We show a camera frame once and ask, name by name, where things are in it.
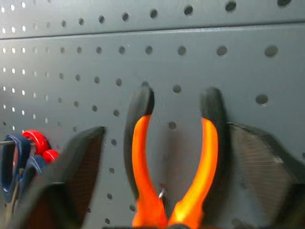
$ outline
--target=gray pegboard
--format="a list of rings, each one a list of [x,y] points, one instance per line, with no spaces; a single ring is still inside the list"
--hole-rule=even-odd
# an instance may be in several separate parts
[[[227,7],[230,2],[234,1],[1,0],[0,38],[305,21],[303,0],[284,7],[277,0],[240,0],[235,8]],[[151,18],[153,10],[156,16]]]
[[[269,131],[302,160],[304,1],[293,0],[283,8],[276,0],[238,1],[230,13],[224,0],[24,2],[22,8],[21,1],[14,1],[14,11],[10,1],[1,2],[5,8],[1,25],[16,25],[16,31],[0,31],[1,38],[10,38],[0,41],[0,136],[38,129],[61,151],[74,132],[107,127],[100,175],[84,228],[101,228],[105,219],[111,226],[131,224],[130,205],[135,203],[123,164],[123,130],[131,95],[144,80],[156,97],[147,157],[155,186],[168,185],[168,212],[195,174],[202,139],[198,94],[208,86],[222,90],[231,122]],[[183,12],[188,5],[193,6],[189,17]],[[155,19],[149,15],[152,9],[158,10]],[[126,22],[124,12],[129,14]],[[103,24],[100,15],[105,17]],[[79,18],[84,19],[82,26]],[[238,26],[282,22],[299,23]],[[211,26],[221,28],[166,31]],[[112,34],[22,39],[108,32]],[[275,51],[273,57],[265,55]],[[179,93],[173,91],[176,85],[181,87]],[[268,97],[266,105],[256,102],[261,94]],[[170,122],[176,123],[174,131]],[[169,138],[176,144],[170,146]],[[241,186],[243,178],[235,161],[231,174],[222,204],[213,214],[207,213],[207,221],[225,228],[231,227],[233,219],[263,224]]]

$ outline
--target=pliers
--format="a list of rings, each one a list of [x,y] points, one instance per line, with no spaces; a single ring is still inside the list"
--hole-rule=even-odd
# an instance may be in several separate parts
[[[167,219],[163,202],[158,198],[149,177],[145,145],[149,120],[154,108],[154,92],[143,83],[131,101],[124,132],[125,169],[137,213],[133,227],[190,228],[201,226],[203,204],[214,185],[215,174],[224,153],[225,109],[220,90],[208,88],[200,94],[202,120],[202,152],[193,183],[185,196],[177,202],[170,219]]]

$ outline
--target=pegboard hole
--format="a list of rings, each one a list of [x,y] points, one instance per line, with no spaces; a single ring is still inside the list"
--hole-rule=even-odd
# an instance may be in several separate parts
[[[122,85],[122,80],[121,79],[117,79],[116,80],[116,85],[120,87]]]
[[[170,130],[175,130],[175,129],[177,128],[177,125],[176,125],[175,122],[169,122],[169,123],[168,123],[168,128],[169,128]]]
[[[217,49],[217,51],[216,51],[216,53],[217,53],[218,56],[224,56],[227,52],[228,52],[227,47],[225,47],[225,46],[223,46],[223,45],[220,46],[220,47]]]
[[[112,144],[113,146],[116,146],[116,144],[117,144],[116,140],[115,140],[115,139],[112,139],[112,140],[111,140],[111,144]]]
[[[123,46],[119,47],[119,53],[122,55],[125,53],[125,48]]]
[[[173,87],[173,92],[175,92],[175,93],[180,93],[181,92],[181,86],[180,85],[175,85],[174,87]]]
[[[77,47],[76,51],[78,54],[81,54],[81,47]]]
[[[130,209],[130,211],[135,212],[135,206],[134,205],[129,205],[129,209]]]
[[[104,16],[101,15],[101,16],[99,17],[99,23],[100,23],[100,24],[103,24],[104,21],[105,21],[105,18],[104,18]]]
[[[265,56],[274,57],[278,52],[278,49],[275,45],[270,45],[265,49]]]
[[[151,10],[150,17],[156,18],[158,16],[158,11],[156,9]]]
[[[85,23],[85,21],[84,21],[83,18],[79,18],[78,23],[79,23],[80,25],[83,25],[83,24]]]
[[[67,26],[67,22],[64,21],[64,20],[62,20],[62,21],[61,21],[61,26],[65,28],[65,27]]]
[[[259,105],[266,105],[266,103],[268,102],[268,96],[266,94],[259,94],[256,97],[255,101]]]
[[[107,198],[112,199],[112,195],[110,193],[107,193]]]
[[[76,75],[75,75],[75,79],[76,79],[76,81],[80,81],[80,80],[81,80],[81,76],[78,75],[78,74],[76,74]]]
[[[119,117],[120,112],[119,112],[118,110],[114,110],[114,111],[113,111],[113,115],[114,115],[115,117]]]
[[[150,54],[153,52],[152,46],[147,46],[147,47],[145,48],[145,52],[146,52],[147,55],[150,55]]]
[[[123,19],[123,21],[127,21],[127,20],[129,19],[128,13],[124,13],[124,14],[122,15],[122,19]]]
[[[93,110],[94,112],[97,112],[97,106],[96,106],[96,105],[93,105],[93,106],[92,106],[92,110]]]
[[[184,14],[185,14],[186,16],[191,16],[192,13],[193,13],[193,7],[192,7],[192,6],[186,6],[186,7],[184,8]]]
[[[99,77],[95,76],[95,77],[94,77],[94,82],[95,82],[95,83],[100,83]]]
[[[227,12],[233,12],[234,10],[236,10],[236,2],[235,1],[228,2],[227,5],[225,6],[225,10]]]
[[[291,0],[277,0],[277,5],[279,7],[285,7],[288,6]]]
[[[180,47],[178,48],[178,54],[179,54],[180,56],[184,56],[185,53],[186,53],[186,48],[185,48],[184,46],[180,46]]]
[[[102,48],[101,47],[97,47],[96,48],[96,53],[100,55],[102,53]]]

